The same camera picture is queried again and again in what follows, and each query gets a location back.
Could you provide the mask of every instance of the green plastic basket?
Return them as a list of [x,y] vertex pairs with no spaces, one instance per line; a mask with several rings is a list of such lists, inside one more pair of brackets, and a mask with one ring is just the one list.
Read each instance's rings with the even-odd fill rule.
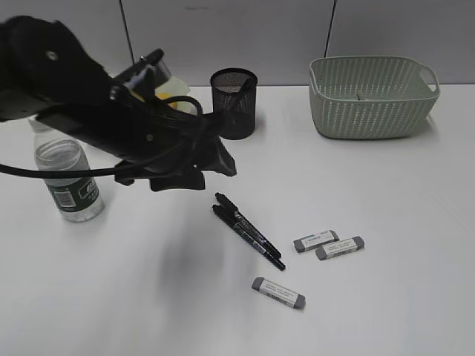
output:
[[[425,72],[435,90],[422,78]],[[309,90],[315,127],[335,139],[411,135],[440,94],[429,67],[395,56],[317,59],[310,63]]]

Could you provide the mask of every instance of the robotic arm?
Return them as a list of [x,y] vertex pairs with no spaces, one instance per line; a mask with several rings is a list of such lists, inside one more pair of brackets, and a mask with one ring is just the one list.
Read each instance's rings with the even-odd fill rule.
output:
[[[67,135],[122,159],[115,168],[0,172],[31,178],[114,175],[130,185],[149,179],[152,191],[205,188],[202,171],[232,177],[235,161],[219,138],[224,113],[203,114],[188,96],[160,100],[155,88],[170,72],[155,50],[115,78],[83,50],[61,22],[15,17],[0,24],[0,122],[36,115]],[[190,102],[196,114],[171,108]]]

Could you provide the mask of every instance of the black mesh pen holder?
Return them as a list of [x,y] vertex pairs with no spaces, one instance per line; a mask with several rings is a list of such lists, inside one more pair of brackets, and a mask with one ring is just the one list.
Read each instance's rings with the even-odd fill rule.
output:
[[213,111],[221,111],[224,139],[245,139],[255,130],[257,76],[241,68],[222,69],[211,77]]

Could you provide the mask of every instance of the eraser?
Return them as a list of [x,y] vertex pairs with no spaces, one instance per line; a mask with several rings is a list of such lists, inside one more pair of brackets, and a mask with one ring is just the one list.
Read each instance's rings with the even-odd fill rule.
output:
[[295,293],[290,289],[279,286],[277,283],[258,277],[252,284],[252,289],[265,294],[267,297],[277,300],[294,309],[303,309],[305,306],[305,297],[302,294]]
[[305,252],[313,250],[326,243],[334,243],[339,241],[337,234],[333,230],[327,230],[319,234],[311,234],[294,241],[297,252]]
[[328,260],[329,258],[350,254],[364,247],[364,241],[360,236],[348,240],[329,243],[316,249],[315,253],[319,260]]

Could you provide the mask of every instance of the black marker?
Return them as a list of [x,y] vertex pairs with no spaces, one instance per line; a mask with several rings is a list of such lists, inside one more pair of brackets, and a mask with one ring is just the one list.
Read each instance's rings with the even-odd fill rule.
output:
[[279,259],[282,257],[282,254],[274,247],[273,244],[261,234],[256,227],[247,220],[244,215],[239,212],[239,209],[236,205],[232,203],[224,194],[216,193],[216,200],[220,203],[226,210],[228,210],[234,217],[239,221],[239,223],[249,232],[249,234],[254,237],[272,256]]
[[224,221],[236,234],[241,236],[248,244],[250,244],[257,252],[262,254],[271,264],[279,268],[281,271],[285,269],[285,265],[272,256],[267,250],[255,241],[239,224],[239,222],[228,214],[225,208],[219,205],[213,205],[213,211],[222,221]]

